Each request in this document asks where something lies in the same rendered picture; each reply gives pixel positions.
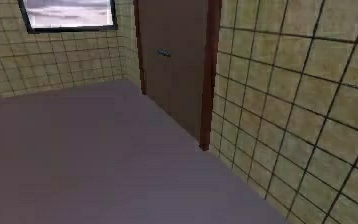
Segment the black framed window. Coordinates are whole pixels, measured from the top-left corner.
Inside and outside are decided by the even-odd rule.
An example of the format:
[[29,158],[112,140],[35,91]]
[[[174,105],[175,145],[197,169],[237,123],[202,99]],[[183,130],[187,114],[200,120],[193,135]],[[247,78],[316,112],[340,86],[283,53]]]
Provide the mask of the black framed window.
[[115,0],[17,0],[28,33],[116,30]]

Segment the brown room door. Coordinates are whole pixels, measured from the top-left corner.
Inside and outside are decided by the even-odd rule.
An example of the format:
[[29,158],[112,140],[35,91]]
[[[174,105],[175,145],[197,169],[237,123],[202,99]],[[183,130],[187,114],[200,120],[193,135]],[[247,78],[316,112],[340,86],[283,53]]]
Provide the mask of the brown room door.
[[204,151],[210,144],[221,5],[222,0],[134,0],[142,93]]

